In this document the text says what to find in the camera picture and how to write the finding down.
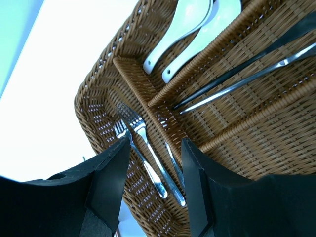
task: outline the small fork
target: small fork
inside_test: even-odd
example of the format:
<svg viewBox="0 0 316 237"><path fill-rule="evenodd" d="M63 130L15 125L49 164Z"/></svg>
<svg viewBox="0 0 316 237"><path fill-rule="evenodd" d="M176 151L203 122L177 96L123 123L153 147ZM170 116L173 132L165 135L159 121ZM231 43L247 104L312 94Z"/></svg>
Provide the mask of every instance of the small fork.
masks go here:
<svg viewBox="0 0 316 237"><path fill-rule="evenodd" d="M156 172L153 170L153 168L147 162L145 157L140 153L138 148L135 146L132 134L130 133L130 131L126 127L124 121L120 120L120 121L116 122L115 125L114 125L114 130L115 130L115 133L117 135L117 138L119 138L119 139L122 138L122 137L128 137L129 138L131 148L134 149L134 151L138 154L138 156L142 160L143 165L144 165L144 167L145 167L145 169L146 169L146 171L147 171L152 183L154 184L155 188L157 189L159 195L162 198L166 198L168 196L166 188L164 187L164 185L163 185L162 181L160 180L159 176L156 174Z"/></svg>
<svg viewBox="0 0 316 237"><path fill-rule="evenodd" d="M147 139L147 136L146 136L146 124L145 124L144 120L142 119L142 117L140 117L140 115L138 115L135 111L133 111L130 107L128 107L124 103L119 103L118 104L117 112L118 112L118 114L120 114L120 116L123 119L125 119L129 123L129 125L134 129L134 131L143 138L143 140L146 143L148 149L152 153L152 155L154 157L154 160L155 160L157 166L159 167L159 169L161 171L162 176L164 177L164 179L165 179L167 185L169 186L169 188L171 189L172 194L174 195L174 197L176 198L177 202L181 206L185 206L186 205L186 201L185 201L182 193L180 192L180 190L178 189L177 185L174 183L174 181L171 178L171 176L169 175L168 171L162 165L162 163L160 162L159 158L156 156L152 146L148 142L148 139Z"/></svg>

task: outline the cutlery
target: cutlery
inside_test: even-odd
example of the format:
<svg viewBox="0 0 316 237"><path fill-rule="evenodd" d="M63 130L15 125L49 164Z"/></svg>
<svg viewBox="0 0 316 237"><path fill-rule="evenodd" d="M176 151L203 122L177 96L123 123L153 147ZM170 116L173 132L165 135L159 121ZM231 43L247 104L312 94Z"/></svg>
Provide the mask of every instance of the cutlery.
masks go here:
<svg viewBox="0 0 316 237"><path fill-rule="evenodd" d="M163 53L175 42L199 29L208 19L212 0L179 0L169 29L146 58L143 68L147 74L153 71Z"/></svg>
<svg viewBox="0 0 316 237"><path fill-rule="evenodd" d="M171 149L169 147L169 144L166 143L166 147L167 147L167 150L169 152L169 155L170 155L170 158L171 158L171 162L173 164L173 167L174 167L174 170L176 171L176 174L178 176L178 179L179 179L179 182L180 182L180 185L182 187L182 189L184 190L184 177L183 177L183 173L180 169L180 166L178 165L178 162L176 161L176 159L174 158L172 152L171 152Z"/></svg>
<svg viewBox="0 0 316 237"><path fill-rule="evenodd" d="M206 97L202 101L188 107L187 109L182 111L180 114L183 114L185 112L193 110L197 107L200 107L201 105L204 105L210 101L213 101L213 100L220 98L228 93L231 93L232 91L240 88L241 86L244 86L244 85L256 80L257 78L262 77L263 75L270 73L278 68L285 67L285 66L287 66L295 61L302 60L302 59L305 59L307 57L315 56L315 55L316 55L316 43L313 43L310 46L304 48L303 50L295 53L294 55L292 55L292 56L290 56L290 57L288 57L288 58L270 66L270 67L267 67L267 68L255 73L254 75L251 75L251 76L249 76L245 79L242 79L242 80L240 80L240 81L238 81L238 82L236 82L236 83L234 83L226 88L219 90L218 92Z"/></svg>
<svg viewBox="0 0 316 237"><path fill-rule="evenodd" d="M164 69L163 81L168 83L188 60L205 49L240 13L240 0L217 0L194 40Z"/></svg>
<svg viewBox="0 0 316 237"><path fill-rule="evenodd" d="M186 99L181 101L179 104L173 107L173 109L178 109L179 107L189 103L190 101L194 100L195 98L205 94L209 90L213 89L214 87L218 86L219 84L225 82L227 79L231 78L233 75L240 72L245 67L249 66L256 60L259 60L263 56L267 55L268 53L292 42L293 40L303 36L304 34L308 33L309 31L313 30L316 27L316 12L312 12L305 16L302 20L292 26L283 36L277 39L274 43L272 43L269 47L267 47L262 52L258 53L254 57L250 58L246 62L238 65L235 68L232 68L228 72L222 74L220 77L216 78L215 80L209 82L207 85L203 86L201 89L197 90Z"/></svg>
<svg viewBox="0 0 316 237"><path fill-rule="evenodd" d="M125 119L129 125L134 129L134 132L136 132L138 135L140 135L144 142L146 143L149 151L152 153L154 160L158 166L158 168L161 171L162 176L164 177L167 185L169 186L172 194L174 195L175 199L181 206L186 205L186 201L181 194L180 190L178 189L177 185L172 180L171 176L169 175L168 171L165 169L165 167L160 162L159 158L156 156L152 146L148 142L147 135L146 135L146 124L142 117L138 115L134 110L132 110L130 107L125 105L124 103L119 103L117 105L117 112L118 114Z"/></svg>
<svg viewBox="0 0 316 237"><path fill-rule="evenodd" d="M147 162L145 157L141 154L141 152L136 147L136 145L135 145L135 143L133 141L132 134L128 130L128 128L125 125L124 121L120 120L120 121L116 122L115 125L114 125L114 130L115 130L115 133L117 135L117 138L119 138L119 139L121 137L128 137L129 138L131 148L140 157L140 160L142 161L142 163L143 163L143 165L144 165L144 167L145 167L145 169L146 169L146 171L147 171L147 173L148 173L148 175L150 177L150 180L152 181L152 183L154 184L155 188L157 189L160 197L167 198L168 192L167 192L166 188L164 187L163 183L161 182L159 176L156 174L156 172L153 170L153 168Z"/></svg>

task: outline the wicker basket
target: wicker basket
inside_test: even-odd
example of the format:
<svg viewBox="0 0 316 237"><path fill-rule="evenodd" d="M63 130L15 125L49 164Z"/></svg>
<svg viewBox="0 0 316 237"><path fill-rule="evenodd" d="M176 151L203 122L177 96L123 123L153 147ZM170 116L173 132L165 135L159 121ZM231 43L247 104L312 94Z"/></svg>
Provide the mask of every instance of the wicker basket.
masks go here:
<svg viewBox="0 0 316 237"><path fill-rule="evenodd" d="M124 101L145 120L149 141L179 185L164 146L181 164L181 139L189 137L212 159L250 179L268 173L316 172L316 59L308 58L179 115L170 107L230 68L260 52L305 15L315 0L244 0L242 13L203 52L165 84L163 69L196 33L172 46L147 75L142 62L167 30L175 0L140 0L131 16L87 75L75 98L76 115L93 149L100 153L117 140L113 124ZM316 31L253 63L219 90L316 41ZM168 119L162 127L161 118ZM145 143L135 142L160 174ZM161 199L132 152L123 199L148 236L190 236L186 208L172 195Z"/></svg>

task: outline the white background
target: white background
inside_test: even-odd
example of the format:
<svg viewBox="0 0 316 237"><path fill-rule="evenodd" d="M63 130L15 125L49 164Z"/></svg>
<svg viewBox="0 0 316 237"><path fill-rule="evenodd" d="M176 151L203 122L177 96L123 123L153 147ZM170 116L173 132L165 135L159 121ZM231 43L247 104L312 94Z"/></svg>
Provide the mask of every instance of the white background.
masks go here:
<svg viewBox="0 0 316 237"><path fill-rule="evenodd" d="M44 1L0 100L0 175L46 179L95 155L74 97L136 2ZM122 236L144 236L123 210Z"/></svg>

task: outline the white spoon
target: white spoon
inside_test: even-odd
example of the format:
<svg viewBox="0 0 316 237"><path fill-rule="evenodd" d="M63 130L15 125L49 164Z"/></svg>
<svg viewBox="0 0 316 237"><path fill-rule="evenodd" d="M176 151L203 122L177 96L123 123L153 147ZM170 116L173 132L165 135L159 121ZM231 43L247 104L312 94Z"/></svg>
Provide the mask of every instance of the white spoon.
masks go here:
<svg viewBox="0 0 316 237"><path fill-rule="evenodd" d="M169 29L146 58L143 68L147 74L153 71L163 53L175 42L199 29L213 5L212 0L179 0Z"/></svg>
<svg viewBox="0 0 316 237"><path fill-rule="evenodd" d="M188 60L205 49L240 13L240 0L217 0L209 19L194 40L162 72L163 81L170 82Z"/></svg>

